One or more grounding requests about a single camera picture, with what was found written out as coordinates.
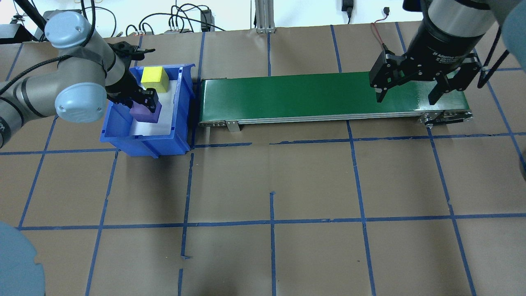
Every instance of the red wire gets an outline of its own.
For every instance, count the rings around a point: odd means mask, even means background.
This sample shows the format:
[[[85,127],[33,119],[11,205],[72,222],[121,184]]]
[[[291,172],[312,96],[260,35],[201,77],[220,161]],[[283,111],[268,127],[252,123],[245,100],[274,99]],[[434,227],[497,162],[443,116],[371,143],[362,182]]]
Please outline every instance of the red wire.
[[[378,32],[378,29],[376,28],[375,23],[381,22],[381,21],[385,21],[387,19],[387,17],[388,17],[388,15],[386,15],[384,18],[377,19],[374,23],[371,23],[371,26],[375,29],[376,34],[378,35],[378,39],[379,39],[380,45],[383,44],[383,40],[382,40],[382,36],[380,36],[380,33]]]

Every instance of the light blue joint cap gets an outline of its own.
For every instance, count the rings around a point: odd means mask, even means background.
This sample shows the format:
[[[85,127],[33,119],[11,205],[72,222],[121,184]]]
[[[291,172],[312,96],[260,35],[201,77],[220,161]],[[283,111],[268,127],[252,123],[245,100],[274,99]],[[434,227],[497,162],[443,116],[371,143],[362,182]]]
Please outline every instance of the light blue joint cap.
[[[64,49],[80,45],[90,29],[91,25],[82,14],[66,11],[52,17],[44,31],[53,47]]]
[[[522,0],[506,17],[502,25],[502,39],[526,72],[526,0]]]
[[[66,121],[87,123],[102,118],[106,89],[93,82],[77,83],[61,91],[55,100],[58,116]]]
[[[44,296],[42,264],[36,250],[15,228],[0,222],[0,295]]]

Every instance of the conveyor belt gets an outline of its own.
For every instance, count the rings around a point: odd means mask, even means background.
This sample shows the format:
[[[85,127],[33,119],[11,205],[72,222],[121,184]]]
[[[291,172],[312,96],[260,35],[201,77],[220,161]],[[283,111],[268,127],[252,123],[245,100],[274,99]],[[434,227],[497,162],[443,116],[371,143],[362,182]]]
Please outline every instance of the conveyor belt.
[[[205,80],[201,126],[449,115],[469,112],[463,92],[431,106],[435,82],[409,82],[376,102],[368,72]]]

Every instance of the purple block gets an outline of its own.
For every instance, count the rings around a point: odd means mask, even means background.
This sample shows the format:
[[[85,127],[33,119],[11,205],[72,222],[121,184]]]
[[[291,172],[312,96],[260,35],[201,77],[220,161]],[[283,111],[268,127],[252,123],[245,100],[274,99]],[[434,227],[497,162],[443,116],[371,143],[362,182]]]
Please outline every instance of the purple block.
[[[157,109],[152,113],[146,106],[133,102],[133,107],[130,109],[130,115],[139,122],[157,123],[159,121],[162,107],[161,103],[157,102]]]

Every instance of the blue plastic bin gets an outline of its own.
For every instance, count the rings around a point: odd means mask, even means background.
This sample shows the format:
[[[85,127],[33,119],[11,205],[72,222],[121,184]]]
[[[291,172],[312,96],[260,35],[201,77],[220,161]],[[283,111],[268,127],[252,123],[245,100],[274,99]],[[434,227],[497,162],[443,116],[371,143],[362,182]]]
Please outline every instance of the blue plastic bin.
[[[188,112],[190,100],[195,98],[192,89],[190,69],[195,64],[165,65],[164,70],[170,80],[177,80],[174,95],[174,114],[169,135],[131,135],[133,117],[129,108],[110,102],[104,118],[100,135],[101,142],[109,142],[130,156],[181,155],[190,150],[188,145]],[[140,83],[144,67],[130,68]]]

